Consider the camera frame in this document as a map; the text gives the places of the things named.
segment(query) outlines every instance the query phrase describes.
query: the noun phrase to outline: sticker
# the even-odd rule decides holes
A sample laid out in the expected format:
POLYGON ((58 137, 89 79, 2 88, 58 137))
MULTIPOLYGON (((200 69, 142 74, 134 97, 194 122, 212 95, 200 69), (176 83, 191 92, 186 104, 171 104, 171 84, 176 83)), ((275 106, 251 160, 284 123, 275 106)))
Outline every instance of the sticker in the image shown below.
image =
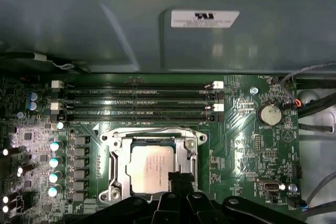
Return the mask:
POLYGON ((236 10, 173 10, 172 27, 230 28, 238 17, 236 10))

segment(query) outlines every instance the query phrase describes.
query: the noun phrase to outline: metal panel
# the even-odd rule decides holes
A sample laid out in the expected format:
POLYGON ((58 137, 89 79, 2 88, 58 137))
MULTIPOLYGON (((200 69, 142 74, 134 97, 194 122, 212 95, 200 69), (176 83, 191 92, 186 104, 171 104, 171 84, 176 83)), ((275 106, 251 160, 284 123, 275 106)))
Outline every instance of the metal panel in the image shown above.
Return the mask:
MULTIPOLYGON (((299 93, 302 101, 317 100, 336 90, 304 90, 299 93)), ((309 125, 336 125, 336 107, 330 107, 317 114, 301 118, 300 123, 309 125)), ((335 172, 334 151, 336 149, 335 133, 317 133, 300 130, 300 163, 303 168, 302 198, 307 199, 310 193, 327 175, 335 172)), ((312 206, 317 206, 336 200, 334 190, 336 181, 327 184, 313 199, 312 206)), ((336 222, 336 214, 323 214, 310 217, 309 224, 329 224, 336 222)))
POLYGON ((334 3, 0 0, 0 51, 83 61, 93 72, 288 72, 334 59, 334 3), (172 28, 173 9, 240 14, 228 29, 172 28))

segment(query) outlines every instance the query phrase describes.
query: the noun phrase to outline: orange wire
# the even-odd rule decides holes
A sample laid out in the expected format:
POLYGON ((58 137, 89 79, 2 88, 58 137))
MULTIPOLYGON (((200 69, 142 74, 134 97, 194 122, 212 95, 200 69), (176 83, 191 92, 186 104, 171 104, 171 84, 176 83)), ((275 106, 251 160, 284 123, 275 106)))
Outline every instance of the orange wire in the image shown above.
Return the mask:
POLYGON ((302 103, 299 99, 295 99, 295 104, 297 105, 297 107, 301 107, 302 103))

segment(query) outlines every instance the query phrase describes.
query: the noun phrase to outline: cpu socket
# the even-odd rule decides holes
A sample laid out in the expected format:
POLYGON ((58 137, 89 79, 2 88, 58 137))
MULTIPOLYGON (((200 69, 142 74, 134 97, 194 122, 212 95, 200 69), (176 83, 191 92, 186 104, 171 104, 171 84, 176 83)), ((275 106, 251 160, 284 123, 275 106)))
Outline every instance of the cpu socket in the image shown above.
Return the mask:
POLYGON ((197 189, 197 148, 207 135, 191 128, 118 128, 100 135, 108 145, 109 183, 99 194, 105 204, 115 204, 130 196, 150 200, 169 191, 168 172, 192 173, 197 189))

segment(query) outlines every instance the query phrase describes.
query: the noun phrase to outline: wire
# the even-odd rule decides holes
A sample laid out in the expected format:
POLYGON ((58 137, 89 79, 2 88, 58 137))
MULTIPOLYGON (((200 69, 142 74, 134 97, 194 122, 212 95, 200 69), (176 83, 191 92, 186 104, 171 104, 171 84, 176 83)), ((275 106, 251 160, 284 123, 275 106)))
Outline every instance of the wire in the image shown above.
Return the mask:
POLYGON ((62 70, 69 70, 69 69, 75 67, 74 64, 70 64, 70 63, 64 64, 64 65, 61 65, 61 66, 59 66, 59 65, 57 65, 57 64, 55 64, 55 63, 52 63, 52 64, 53 64, 55 67, 60 68, 60 69, 62 69, 62 70))
POLYGON ((308 106, 307 108, 304 108, 302 110, 298 111, 298 118, 303 118, 305 116, 309 116, 309 115, 313 115, 315 113, 318 113, 322 110, 325 110, 333 105, 336 104, 336 93, 332 94, 331 97, 335 97, 331 100, 325 99, 323 100, 323 102, 325 103, 321 103, 321 101, 316 101, 316 103, 314 105, 308 106))
POLYGON ((307 209, 302 212, 302 216, 305 218, 326 214, 327 212, 335 212, 336 211, 336 201, 332 201, 329 203, 321 204, 312 208, 307 209))
POLYGON ((311 192, 309 197, 306 200, 307 204, 310 204, 313 198, 316 196, 316 194, 329 182, 333 181, 336 178, 336 172, 329 174, 327 177, 325 177, 318 185, 317 187, 311 192))
POLYGON ((299 129, 306 131, 316 131, 316 132, 333 132, 332 126, 323 126, 323 125, 307 125, 299 123, 299 129))
POLYGON ((63 65, 58 65, 56 62, 66 62, 64 59, 56 58, 53 56, 46 56, 42 54, 36 54, 33 52, 6 52, 0 54, 0 60, 12 60, 12 59, 32 59, 32 60, 38 60, 42 62, 51 62, 55 67, 61 69, 61 70, 70 70, 73 69, 75 72, 78 73, 90 73, 89 70, 79 68, 75 66, 72 63, 65 63, 63 65))
POLYGON ((324 67, 328 67, 328 66, 332 66, 332 65, 336 65, 336 62, 330 62, 330 63, 324 63, 324 64, 318 64, 318 65, 313 65, 313 66, 309 66, 309 67, 305 67, 299 70, 296 70, 292 73, 289 73, 288 75, 286 75, 281 81, 280 81, 280 87, 282 89, 282 91, 289 96, 290 99, 294 100, 295 103, 296 100, 298 100, 287 88, 285 88, 285 83, 286 81, 288 81, 290 78, 292 78, 293 76, 296 76, 297 74, 300 73, 304 73, 304 72, 308 72, 311 71, 313 69, 317 69, 317 68, 324 68, 324 67))

